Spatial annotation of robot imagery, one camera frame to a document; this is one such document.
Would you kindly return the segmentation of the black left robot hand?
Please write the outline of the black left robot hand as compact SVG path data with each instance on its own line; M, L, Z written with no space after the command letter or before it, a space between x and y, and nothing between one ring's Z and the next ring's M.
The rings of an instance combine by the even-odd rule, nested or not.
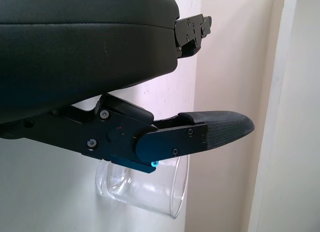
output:
M173 72L211 32L175 0L0 0L0 136L152 173L255 126L233 111L151 112L111 95Z

